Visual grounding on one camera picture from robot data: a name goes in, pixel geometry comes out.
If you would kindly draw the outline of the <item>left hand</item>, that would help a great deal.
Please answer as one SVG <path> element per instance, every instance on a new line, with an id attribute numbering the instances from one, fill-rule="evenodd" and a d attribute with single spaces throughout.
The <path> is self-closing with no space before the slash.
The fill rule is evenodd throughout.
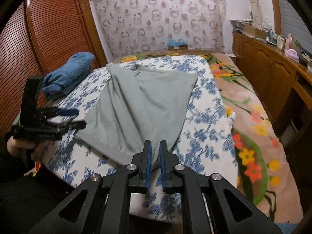
<path id="1" fill-rule="evenodd" d="M 22 153 L 30 153 L 33 161 L 41 161 L 46 141 L 35 143 L 27 140 L 14 139 L 11 136 L 7 141 L 7 150 L 14 156 L 21 156 Z"/>

